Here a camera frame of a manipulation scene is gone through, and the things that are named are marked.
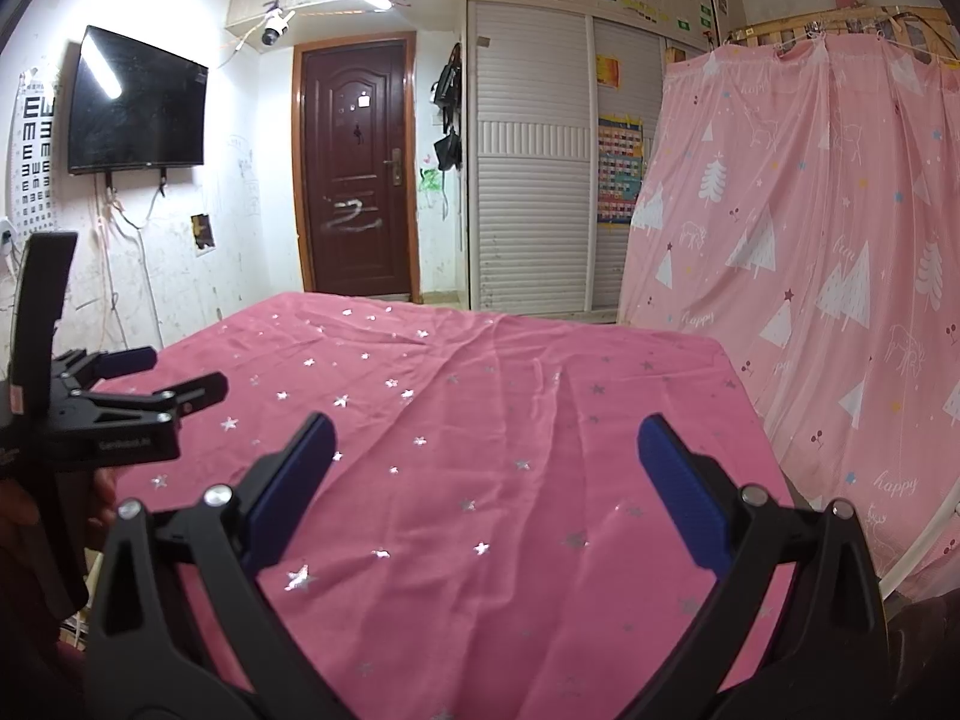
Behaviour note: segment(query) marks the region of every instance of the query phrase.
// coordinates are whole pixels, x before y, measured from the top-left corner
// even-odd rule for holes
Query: green drawing on wall
[[[421,170],[421,184],[419,185],[420,191],[441,191],[442,187],[440,186],[440,171],[435,167],[428,167],[426,170]]]

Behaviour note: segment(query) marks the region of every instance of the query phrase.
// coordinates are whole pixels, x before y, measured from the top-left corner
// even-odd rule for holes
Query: black flat screen tv
[[[70,106],[71,173],[203,165],[208,69],[88,26]]]

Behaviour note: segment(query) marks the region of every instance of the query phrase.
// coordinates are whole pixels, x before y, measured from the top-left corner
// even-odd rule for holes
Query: orange wooden door frame
[[[422,303],[421,284],[419,283],[419,237],[416,232],[416,124],[414,122],[414,55],[416,53],[415,32],[386,32],[374,35],[353,35],[352,37],[331,38],[315,43],[301,43],[294,46],[294,79],[292,100],[292,138],[293,138],[293,175],[294,175],[294,215],[296,216],[296,246],[301,261],[301,274],[304,276],[304,291],[315,292],[313,278],[313,252],[310,242],[309,209],[306,203],[306,185],[304,184],[304,55],[323,49],[337,49],[342,46],[361,46],[385,42],[403,42],[405,67],[403,74],[403,132],[404,150],[403,170],[407,187],[407,256],[410,263],[410,300]]]

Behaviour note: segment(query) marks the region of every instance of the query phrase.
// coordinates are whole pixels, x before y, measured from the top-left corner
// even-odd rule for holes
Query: curtain
[[[726,46],[668,69],[659,126],[619,319],[721,341],[786,475],[856,504],[882,576],[960,474],[960,71],[869,35]]]

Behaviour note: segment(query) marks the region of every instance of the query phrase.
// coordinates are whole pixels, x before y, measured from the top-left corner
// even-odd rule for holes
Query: metal screw
[[[233,490],[227,485],[213,485],[203,494],[203,502],[208,506],[225,506],[233,498]]]
[[[133,519],[140,514],[141,509],[143,506],[136,498],[128,498],[117,507],[117,514],[120,515],[120,519]]]
[[[833,513],[840,519],[852,519],[853,505],[850,501],[839,500],[833,504]]]
[[[747,506],[752,506],[757,509],[765,506],[767,501],[770,500],[769,493],[760,485],[747,485],[747,487],[743,488],[740,497]]]

